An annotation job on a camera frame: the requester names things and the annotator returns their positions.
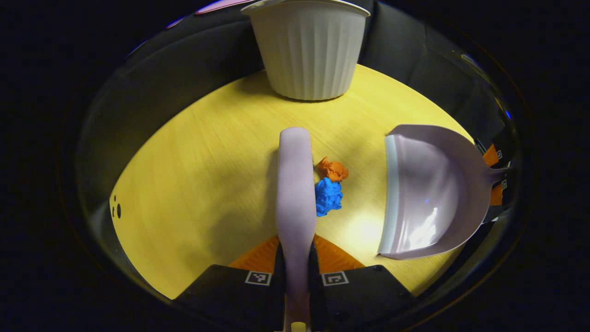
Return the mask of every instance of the dustpan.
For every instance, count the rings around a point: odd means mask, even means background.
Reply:
[[[469,140],[439,126],[399,125],[385,146],[388,193],[379,254],[393,259],[462,245],[485,218],[492,185],[508,172],[489,168]]]

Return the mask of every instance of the round table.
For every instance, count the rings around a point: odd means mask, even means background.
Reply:
[[[348,92],[322,102],[279,96],[263,71],[244,77],[177,114],[128,163],[109,201],[117,236],[144,279],[176,298],[211,264],[228,265],[276,235],[279,133],[300,126],[311,133],[315,164],[328,157],[350,172],[342,209],[318,218],[316,234],[366,266],[385,266],[418,295],[461,248],[409,261],[376,255],[387,193],[384,139],[401,123],[443,126],[473,141],[426,97],[361,65]]]

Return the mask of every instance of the white bowl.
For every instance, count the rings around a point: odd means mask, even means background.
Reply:
[[[250,16],[271,87],[303,100],[348,90],[370,13],[340,0],[262,0]]]

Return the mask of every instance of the dark background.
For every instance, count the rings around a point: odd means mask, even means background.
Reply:
[[[588,152],[581,135],[589,104],[588,46],[582,44],[588,9],[573,2],[398,3],[453,24],[498,60],[535,116],[530,125],[539,133],[541,156],[542,192],[512,254],[481,287],[417,330],[587,328],[589,233],[583,213],[589,204],[581,187],[588,167],[575,159]],[[109,279],[83,252],[64,221],[55,156],[65,115],[83,117],[80,105],[128,52],[205,4],[66,0],[6,9],[3,328],[191,328],[150,296]]]

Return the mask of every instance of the blue play dough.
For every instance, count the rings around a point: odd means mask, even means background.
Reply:
[[[329,178],[323,178],[316,184],[316,211],[317,216],[325,216],[330,210],[342,208],[342,186],[340,182],[332,182]]]

